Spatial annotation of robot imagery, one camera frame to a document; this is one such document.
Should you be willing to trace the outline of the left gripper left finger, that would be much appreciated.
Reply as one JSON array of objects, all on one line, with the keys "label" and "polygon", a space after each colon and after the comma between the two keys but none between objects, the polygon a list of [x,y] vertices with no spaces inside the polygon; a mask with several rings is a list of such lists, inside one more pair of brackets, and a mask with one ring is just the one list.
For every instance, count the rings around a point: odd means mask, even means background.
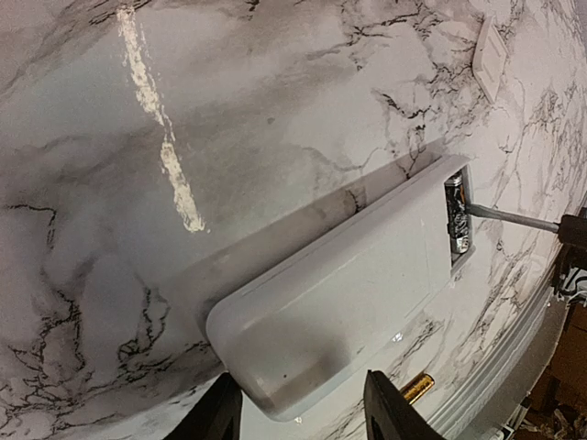
[{"label": "left gripper left finger", "polygon": [[167,440],[239,440],[243,396],[225,372],[167,435]]}]

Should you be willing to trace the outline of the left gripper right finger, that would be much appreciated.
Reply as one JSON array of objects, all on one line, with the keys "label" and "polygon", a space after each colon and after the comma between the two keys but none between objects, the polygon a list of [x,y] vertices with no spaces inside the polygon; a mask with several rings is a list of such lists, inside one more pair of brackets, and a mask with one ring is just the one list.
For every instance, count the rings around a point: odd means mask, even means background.
[{"label": "left gripper right finger", "polygon": [[444,440],[379,370],[367,372],[363,403],[369,440]]}]

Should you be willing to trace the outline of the gold battery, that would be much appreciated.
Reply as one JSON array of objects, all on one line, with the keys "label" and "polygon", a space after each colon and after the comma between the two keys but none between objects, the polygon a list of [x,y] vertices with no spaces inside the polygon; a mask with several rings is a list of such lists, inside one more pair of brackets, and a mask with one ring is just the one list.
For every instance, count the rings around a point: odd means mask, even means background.
[{"label": "gold battery", "polygon": [[427,373],[422,372],[400,389],[404,399],[413,405],[420,400],[435,385],[435,380]]}]

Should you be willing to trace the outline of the white remote control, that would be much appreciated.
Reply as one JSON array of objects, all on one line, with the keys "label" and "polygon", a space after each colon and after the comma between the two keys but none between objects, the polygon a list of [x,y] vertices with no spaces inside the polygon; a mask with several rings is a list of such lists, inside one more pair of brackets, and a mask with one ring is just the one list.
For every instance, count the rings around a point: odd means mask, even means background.
[{"label": "white remote control", "polygon": [[445,184],[468,164],[439,158],[212,308],[211,347],[267,417],[326,398],[450,285]]}]

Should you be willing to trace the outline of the yellow handled screwdriver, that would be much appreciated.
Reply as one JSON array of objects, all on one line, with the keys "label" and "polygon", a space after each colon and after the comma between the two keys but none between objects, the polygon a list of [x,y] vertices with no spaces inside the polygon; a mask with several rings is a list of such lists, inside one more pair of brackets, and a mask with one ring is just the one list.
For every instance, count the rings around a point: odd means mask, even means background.
[{"label": "yellow handled screwdriver", "polygon": [[476,203],[470,203],[467,206],[467,212],[480,218],[499,220],[548,231],[555,234],[563,245],[586,249],[586,219],[577,215],[565,214],[558,222],[550,222],[495,210]]}]

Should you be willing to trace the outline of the white battery cover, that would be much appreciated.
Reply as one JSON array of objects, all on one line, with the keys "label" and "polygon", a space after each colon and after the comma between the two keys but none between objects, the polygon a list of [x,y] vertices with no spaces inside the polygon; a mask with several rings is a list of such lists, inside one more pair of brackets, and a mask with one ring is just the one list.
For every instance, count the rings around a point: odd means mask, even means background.
[{"label": "white battery cover", "polygon": [[477,39],[471,69],[492,105],[497,98],[507,56],[508,51],[494,24],[494,17],[487,16]]}]

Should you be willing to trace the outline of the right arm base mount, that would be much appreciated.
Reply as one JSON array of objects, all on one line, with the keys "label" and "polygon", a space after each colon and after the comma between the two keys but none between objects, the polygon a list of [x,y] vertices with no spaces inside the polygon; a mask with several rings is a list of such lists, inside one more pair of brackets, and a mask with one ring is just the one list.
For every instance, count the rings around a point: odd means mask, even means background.
[{"label": "right arm base mount", "polygon": [[565,214],[560,221],[562,244],[551,281],[558,301],[586,307],[586,208],[578,215]]}]

